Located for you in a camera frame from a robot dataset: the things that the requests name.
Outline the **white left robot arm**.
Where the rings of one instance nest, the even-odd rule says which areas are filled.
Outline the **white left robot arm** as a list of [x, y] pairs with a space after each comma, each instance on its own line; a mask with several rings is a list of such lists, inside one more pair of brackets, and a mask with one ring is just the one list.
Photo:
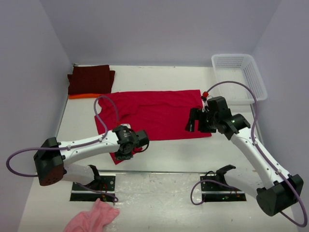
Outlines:
[[77, 165], [76, 162], [104, 153], [113, 153], [116, 160], [129, 160], [139, 148], [148, 145], [146, 131], [133, 131], [120, 125], [104, 134], [81, 140], [58, 142], [55, 137], [49, 138], [33, 159], [41, 186], [63, 180], [95, 190], [100, 186], [97, 168], [93, 165]]

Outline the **red t-shirt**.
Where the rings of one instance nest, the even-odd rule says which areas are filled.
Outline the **red t-shirt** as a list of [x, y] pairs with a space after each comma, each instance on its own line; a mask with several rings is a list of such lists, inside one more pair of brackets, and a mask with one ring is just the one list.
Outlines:
[[101, 112], [94, 117], [97, 131], [130, 124], [134, 131], [145, 130], [151, 141], [210, 137], [198, 130], [188, 132], [191, 108], [201, 108], [200, 90], [129, 91], [107, 94], [99, 99]]

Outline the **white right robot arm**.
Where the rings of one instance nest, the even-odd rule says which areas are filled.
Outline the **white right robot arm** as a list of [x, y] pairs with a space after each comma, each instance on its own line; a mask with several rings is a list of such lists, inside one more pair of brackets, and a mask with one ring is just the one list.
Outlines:
[[224, 97], [203, 98], [202, 108], [192, 108], [186, 131], [219, 132], [235, 145], [253, 166], [255, 173], [241, 171], [229, 164], [216, 171], [206, 182], [215, 183], [221, 190], [240, 189], [256, 198], [268, 216], [274, 216], [300, 203], [304, 185], [300, 175], [291, 175], [265, 149], [255, 136], [253, 126], [241, 114], [233, 115]]

